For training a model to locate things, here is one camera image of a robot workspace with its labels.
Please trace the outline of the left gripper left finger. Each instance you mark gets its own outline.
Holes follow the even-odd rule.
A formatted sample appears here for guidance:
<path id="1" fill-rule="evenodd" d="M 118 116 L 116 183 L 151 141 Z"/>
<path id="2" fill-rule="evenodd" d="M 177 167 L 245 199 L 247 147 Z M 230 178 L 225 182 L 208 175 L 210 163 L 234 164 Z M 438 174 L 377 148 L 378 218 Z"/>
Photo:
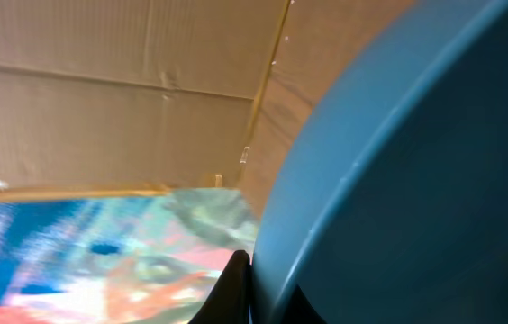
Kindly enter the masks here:
<path id="1" fill-rule="evenodd" d="M 189 324 L 249 324 L 250 290 L 249 254 L 245 250 L 234 251 Z"/>

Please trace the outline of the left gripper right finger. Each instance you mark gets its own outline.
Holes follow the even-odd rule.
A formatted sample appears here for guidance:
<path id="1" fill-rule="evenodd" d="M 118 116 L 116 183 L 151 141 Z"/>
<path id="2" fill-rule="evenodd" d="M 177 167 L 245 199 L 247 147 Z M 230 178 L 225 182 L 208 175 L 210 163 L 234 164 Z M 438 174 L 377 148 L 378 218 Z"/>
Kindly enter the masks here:
<path id="1" fill-rule="evenodd" d="M 326 324 L 297 285 L 286 305 L 281 324 Z"/>

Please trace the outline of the large blue plate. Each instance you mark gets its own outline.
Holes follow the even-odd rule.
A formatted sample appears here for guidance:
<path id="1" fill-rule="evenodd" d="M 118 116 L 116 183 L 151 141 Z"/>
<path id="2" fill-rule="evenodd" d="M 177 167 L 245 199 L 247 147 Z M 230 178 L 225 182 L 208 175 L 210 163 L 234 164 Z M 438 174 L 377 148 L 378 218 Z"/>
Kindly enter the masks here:
<path id="1" fill-rule="evenodd" d="M 268 198 L 253 318 L 508 323 L 508 1 L 422 1 L 315 107 Z"/>

